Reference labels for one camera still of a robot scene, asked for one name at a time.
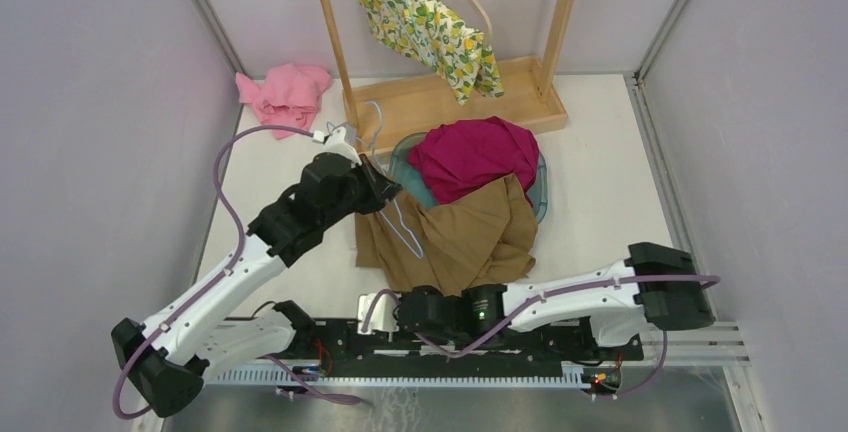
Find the magenta cloth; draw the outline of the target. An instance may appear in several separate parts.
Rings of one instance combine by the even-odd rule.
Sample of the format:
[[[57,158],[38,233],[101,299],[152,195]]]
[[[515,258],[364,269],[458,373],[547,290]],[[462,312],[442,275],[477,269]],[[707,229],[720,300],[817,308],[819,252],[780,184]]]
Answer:
[[[536,183],[540,148],[534,134],[499,117],[460,120],[429,131],[408,163],[440,204],[455,202],[514,175],[524,192]]]

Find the wooden clothes rack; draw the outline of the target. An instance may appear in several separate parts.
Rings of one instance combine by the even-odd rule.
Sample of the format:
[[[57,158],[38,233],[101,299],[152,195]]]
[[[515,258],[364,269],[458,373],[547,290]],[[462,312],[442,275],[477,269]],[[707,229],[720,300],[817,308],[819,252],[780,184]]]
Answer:
[[[475,95],[457,103],[434,74],[354,87],[348,74],[331,0],[320,0],[332,45],[345,117],[359,132],[377,134],[376,152],[389,153],[407,136],[463,119],[498,116],[535,134],[560,130],[568,114],[553,85],[575,0],[557,0],[544,55],[500,61],[504,97]]]

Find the brown skirt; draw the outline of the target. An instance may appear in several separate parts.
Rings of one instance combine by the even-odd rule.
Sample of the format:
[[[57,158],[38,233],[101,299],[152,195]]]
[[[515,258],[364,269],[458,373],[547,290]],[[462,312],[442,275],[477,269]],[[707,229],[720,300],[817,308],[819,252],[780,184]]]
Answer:
[[[382,211],[354,220],[355,264],[382,270],[396,292],[430,286],[460,296],[522,279],[536,264],[538,224],[514,175],[430,209],[403,191]]]

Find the yellow patterned cloth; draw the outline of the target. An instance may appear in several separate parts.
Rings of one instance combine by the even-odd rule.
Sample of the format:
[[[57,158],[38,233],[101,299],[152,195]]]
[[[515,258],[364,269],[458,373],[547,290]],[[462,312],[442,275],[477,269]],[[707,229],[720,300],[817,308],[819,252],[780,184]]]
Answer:
[[[360,0],[372,37],[429,68],[445,81],[458,104],[474,92],[504,95],[493,46],[486,33],[442,0]]]

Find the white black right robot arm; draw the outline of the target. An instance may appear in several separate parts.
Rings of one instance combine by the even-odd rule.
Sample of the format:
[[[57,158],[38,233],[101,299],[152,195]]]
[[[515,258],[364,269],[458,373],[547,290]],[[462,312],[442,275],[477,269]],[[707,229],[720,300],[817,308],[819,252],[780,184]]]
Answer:
[[[506,345],[556,322],[585,319],[580,352],[602,360],[649,327],[687,331],[715,322],[707,289],[720,281],[695,268],[692,254],[651,242],[628,256],[566,279],[476,286],[459,296],[418,287],[397,303],[400,329],[431,343],[451,342],[452,356]]]

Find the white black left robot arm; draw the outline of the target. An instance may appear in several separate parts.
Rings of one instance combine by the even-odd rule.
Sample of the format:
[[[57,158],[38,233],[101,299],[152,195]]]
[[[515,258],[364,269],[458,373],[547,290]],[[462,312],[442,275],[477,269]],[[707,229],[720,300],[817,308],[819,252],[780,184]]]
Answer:
[[[219,331],[253,292],[319,246],[325,232],[352,214],[382,211],[402,191],[363,155],[316,155],[297,183],[265,206],[236,248],[170,305],[142,322],[124,318],[110,336],[121,369],[112,405],[122,419],[120,394],[131,382],[146,401],[144,413],[175,415],[205,382],[263,355],[307,356],[314,331],[280,311]]]

